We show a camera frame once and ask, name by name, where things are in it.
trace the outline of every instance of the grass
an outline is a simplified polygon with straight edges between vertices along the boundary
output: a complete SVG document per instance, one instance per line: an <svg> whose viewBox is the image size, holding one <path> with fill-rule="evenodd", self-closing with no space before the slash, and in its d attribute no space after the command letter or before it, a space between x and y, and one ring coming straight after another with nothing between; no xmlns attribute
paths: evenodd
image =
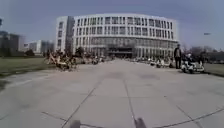
<svg viewBox="0 0 224 128"><path fill-rule="evenodd" d="M4 58L0 59L0 77L48 68L44 58Z"/></svg>
<svg viewBox="0 0 224 128"><path fill-rule="evenodd" d="M224 77L224 64L205 64L207 73Z"/></svg>

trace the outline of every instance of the paved ground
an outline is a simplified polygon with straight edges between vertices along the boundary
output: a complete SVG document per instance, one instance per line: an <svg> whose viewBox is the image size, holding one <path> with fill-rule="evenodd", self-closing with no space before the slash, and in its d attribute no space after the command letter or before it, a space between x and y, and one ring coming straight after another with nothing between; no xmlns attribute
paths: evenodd
<svg viewBox="0 0 224 128"><path fill-rule="evenodd" d="M7 78L1 128L69 128L73 120L105 128L223 128L224 79L115 60L76 72Z"/></svg>

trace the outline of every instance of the white building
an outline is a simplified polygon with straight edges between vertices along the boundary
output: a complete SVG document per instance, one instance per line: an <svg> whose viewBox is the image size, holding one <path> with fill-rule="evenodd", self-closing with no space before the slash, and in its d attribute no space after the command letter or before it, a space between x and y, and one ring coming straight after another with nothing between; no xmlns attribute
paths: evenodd
<svg viewBox="0 0 224 128"><path fill-rule="evenodd" d="M26 45L26 48L32 49L35 54L43 54L48 50L53 51L54 44L50 41L38 40Z"/></svg>
<svg viewBox="0 0 224 128"><path fill-rule="evenodd" d="M173 56L177 21L142 14L95 14L57 19L55 49L96 55Z"/></svg>

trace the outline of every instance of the pedestrian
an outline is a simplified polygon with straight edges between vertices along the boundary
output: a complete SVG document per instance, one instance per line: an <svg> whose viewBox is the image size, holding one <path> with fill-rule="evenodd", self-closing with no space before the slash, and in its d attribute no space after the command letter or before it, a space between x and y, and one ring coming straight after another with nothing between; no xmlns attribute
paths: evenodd
<svg viewBox="0 0 224 128"><path fill-rule="evenodd" d="M180 69L181 66L181 49L180 44L177 45L177 47L174 50L174 58L176 62L176 69Z"/></svg>
<svg viewBox="0 0 224 128"><path fill-rule="evenodd" d="M202 51L200 53L200 56L199 56L199 64L202 64L202 66L204 66L204 63L205 63L205 60L206 60L206 50Z"/></svg>

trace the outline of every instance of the overcast sky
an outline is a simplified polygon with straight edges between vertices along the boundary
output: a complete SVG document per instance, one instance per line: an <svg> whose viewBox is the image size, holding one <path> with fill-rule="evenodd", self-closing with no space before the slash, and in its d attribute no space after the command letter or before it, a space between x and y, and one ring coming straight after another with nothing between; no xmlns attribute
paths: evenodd
<svg viewBox="0 0 224 128"><path fill-rule="evenodd" d="M54 40L59 16L140 13L177 20L180 43L224 49L223 5L223 0L0 0L0 30L24 35L27 42Z"/></svg>

